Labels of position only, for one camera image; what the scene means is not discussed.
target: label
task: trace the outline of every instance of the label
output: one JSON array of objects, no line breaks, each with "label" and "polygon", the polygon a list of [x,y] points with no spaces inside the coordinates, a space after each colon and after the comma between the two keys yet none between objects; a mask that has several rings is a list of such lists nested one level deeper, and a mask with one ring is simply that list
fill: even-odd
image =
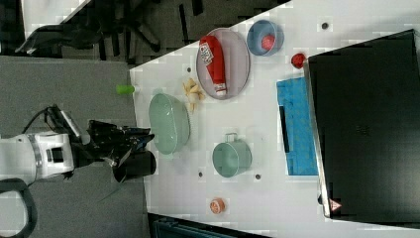
[{"label": "label", "polygon": [[337,209],[342,207],[342,205],[340,203],[338,203],[337,201],[330,198],[330,207],[331,207],[332,211],[336,211]]},{"label": "label", "polygon": [[206,66],[212,62],[213,54],[210,51],[210,47],[207,43],[200,45],[200,55]]},{"label": "label", "polygon": [[216,91],[223,91],[226,90],[226,84],[225,83],[218,83],[218,84],[214,84],[214,89]]}]

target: red ball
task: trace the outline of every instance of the red ball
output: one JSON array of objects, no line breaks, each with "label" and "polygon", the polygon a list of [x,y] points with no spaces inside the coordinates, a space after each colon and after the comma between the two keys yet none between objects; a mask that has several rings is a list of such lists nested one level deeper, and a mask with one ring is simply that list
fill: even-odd
[{"label": "red ball", "polygon": [[306,56],[302,53],[296,54],[291,58],[291,64],[296,68],[303,68],[303,62],[306,60]]},{"label": "red ball", "polygon": [[262,48],[269,51],[274,46],[275,37],[273,35],[266,35],[262,38]]}]

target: green object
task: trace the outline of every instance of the green object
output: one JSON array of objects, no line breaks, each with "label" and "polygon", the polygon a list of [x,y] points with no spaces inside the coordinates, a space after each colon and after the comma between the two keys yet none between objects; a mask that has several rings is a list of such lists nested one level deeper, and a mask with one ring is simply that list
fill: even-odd
[{"label": "green object", "polygon": [[133,93],[136,88],[132,85],[117,85],[118,94],[130,94]]},{"label": "green object", "polygon": [[164,155],[179,151],[189,139],[189,118],[185,105],[173,96],[158,93],[149,106],[154,143]]},{"label": "green object", "polygon": [[224,178],[230,178],[245,172],[253,161],[247,143],[238,140],[236,133],[226,134],[225,143],[220,143],[213,151],[213,166]]}]

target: red sticker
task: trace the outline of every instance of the red sticker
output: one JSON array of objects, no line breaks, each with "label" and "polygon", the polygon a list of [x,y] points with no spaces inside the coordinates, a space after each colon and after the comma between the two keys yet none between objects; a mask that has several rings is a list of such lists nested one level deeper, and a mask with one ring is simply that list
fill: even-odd
[{"label": "red sticker", "polygon": [[332,211],[336,211],[338,208],[340,208],[342,205],[338,203],[337,201],[330,198],[330,206]]}]

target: blue bowl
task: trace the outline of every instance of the blue bowl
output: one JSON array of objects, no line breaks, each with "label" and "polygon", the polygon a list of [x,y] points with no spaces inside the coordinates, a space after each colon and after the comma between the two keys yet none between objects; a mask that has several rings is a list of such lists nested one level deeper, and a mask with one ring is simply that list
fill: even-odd
[{"label": "blue bowl", "polygon": [[[270,50],[262,46],[263,38],[267,35],[274,36],[274,44]],[[281,29],[273,22],[260,20],[255,22],[247,36],[247,45],[250,52],[259,57],[269,57],[280,50],[284,42],[284,34]]]}]

